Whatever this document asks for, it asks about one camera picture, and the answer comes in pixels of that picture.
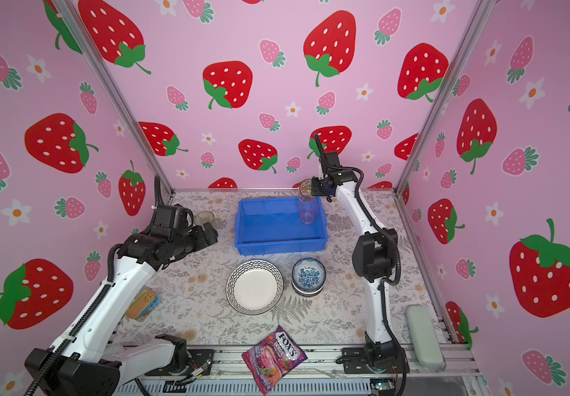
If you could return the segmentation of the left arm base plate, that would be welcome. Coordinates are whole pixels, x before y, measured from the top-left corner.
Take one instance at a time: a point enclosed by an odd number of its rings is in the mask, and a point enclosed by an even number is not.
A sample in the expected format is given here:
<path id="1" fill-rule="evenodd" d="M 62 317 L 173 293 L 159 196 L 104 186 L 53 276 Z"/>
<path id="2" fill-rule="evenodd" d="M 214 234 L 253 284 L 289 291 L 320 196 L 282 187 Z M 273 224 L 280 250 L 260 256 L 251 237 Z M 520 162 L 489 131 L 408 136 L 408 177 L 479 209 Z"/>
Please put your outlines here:
<path id="1" fill-rule="evenodd" d="M 188 349 L 180 354 L 180 358 L 174 358 L 167 366 L 154 369 L 146 373 L 149 377 L 174 376 L 182 377 L 192 374 L 201 369 L 201 376 L 209 376 L 214 359 L 214 349 Z"/>

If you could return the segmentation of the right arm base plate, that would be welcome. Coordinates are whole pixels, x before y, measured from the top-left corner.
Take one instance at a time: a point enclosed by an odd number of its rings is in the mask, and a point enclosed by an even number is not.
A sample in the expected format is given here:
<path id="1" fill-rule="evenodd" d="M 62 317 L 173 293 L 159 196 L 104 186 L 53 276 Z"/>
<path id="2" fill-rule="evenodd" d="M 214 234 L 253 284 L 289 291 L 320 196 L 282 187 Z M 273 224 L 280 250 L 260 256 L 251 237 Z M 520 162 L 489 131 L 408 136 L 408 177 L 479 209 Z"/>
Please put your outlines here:
<path id="1" fill-rule="evenodd" d="M 336 358 L 336 364 L 343 367 L 345 374 L 408 374 L 410 366 L 400 354 L 389 357 L 376 357 L 363 346 L 345 347 Z"/>

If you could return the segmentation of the pink transparent cup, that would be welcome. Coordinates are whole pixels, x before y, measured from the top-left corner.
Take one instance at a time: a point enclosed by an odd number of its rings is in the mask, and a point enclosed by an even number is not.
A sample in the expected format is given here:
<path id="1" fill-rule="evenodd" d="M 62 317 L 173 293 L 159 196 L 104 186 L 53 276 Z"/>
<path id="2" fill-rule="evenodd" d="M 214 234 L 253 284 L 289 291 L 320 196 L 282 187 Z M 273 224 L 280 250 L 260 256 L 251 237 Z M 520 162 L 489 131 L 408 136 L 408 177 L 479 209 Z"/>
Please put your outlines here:
<path id="1" fill-rule="evenodd" d="M 303 224 L 312 224 L 316 219 L 318 202 L 316 198 L 299 197 L 298 212 Z"/>

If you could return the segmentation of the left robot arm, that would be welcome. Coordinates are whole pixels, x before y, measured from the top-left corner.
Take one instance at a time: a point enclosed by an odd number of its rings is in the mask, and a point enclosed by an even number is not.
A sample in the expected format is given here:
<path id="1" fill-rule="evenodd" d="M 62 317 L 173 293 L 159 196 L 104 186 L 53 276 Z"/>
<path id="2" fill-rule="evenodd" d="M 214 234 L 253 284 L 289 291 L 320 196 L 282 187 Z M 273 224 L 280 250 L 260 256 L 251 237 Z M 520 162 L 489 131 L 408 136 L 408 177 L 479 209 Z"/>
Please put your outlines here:
<path id="1" fill-rule="evenodd" d="M 34 349 L 25 361 L 33 395 L 111 395 L 129 382 L 158 369 L 185 374 L 190 382 L 202 374 L 184 339 L 162 334 L 153 341 L 111 351 L 108 344 L 138 292 L 157 272 L 187 255 L 217 243 L 211 224 L 195 224 L 181 205 L 167 205 L 155 177 L 155 204 L 149 225 L 108 252 L 107 277 L 73 323 L 47 349 Z"/>

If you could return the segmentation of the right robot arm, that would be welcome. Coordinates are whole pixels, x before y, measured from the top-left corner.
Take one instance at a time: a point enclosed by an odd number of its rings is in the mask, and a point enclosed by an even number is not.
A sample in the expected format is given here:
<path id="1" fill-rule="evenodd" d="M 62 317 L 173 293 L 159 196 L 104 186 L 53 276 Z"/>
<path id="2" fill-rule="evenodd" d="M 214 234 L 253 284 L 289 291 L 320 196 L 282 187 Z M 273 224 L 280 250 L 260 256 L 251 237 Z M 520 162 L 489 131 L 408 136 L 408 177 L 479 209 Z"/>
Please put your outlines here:
<path id="1" fill-rule="evenodd" d="M 358 234 L 352 264 L 366 284 L 369 319 L 364 355 L 372 371 L 384 371 L 405 357 L 392 331 L 387 308 L 387 287 L 397 285 L 402 275 L 397 231 L 379 224 L 362 196 L 362 171 L 337 165 L 321 165 L 320 169 L 321 176 L 311 179 L 311 195 L 328 201 L 336 198 Z"/>

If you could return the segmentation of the yellow transparent cup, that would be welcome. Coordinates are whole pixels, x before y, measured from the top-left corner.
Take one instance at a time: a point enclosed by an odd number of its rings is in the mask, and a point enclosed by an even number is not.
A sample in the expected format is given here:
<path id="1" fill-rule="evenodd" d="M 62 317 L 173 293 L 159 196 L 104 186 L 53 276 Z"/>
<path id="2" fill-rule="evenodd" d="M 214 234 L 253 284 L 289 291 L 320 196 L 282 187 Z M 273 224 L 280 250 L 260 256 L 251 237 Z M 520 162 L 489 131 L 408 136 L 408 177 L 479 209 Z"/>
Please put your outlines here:
<path id="1" fill-rule="evenodd" d="M 298 191 L 303 198 L 303 200 L 313 200 L 315 197 L 313 195 L 313 180 L 311 178 L 305 179 L 300 182 Z"/>

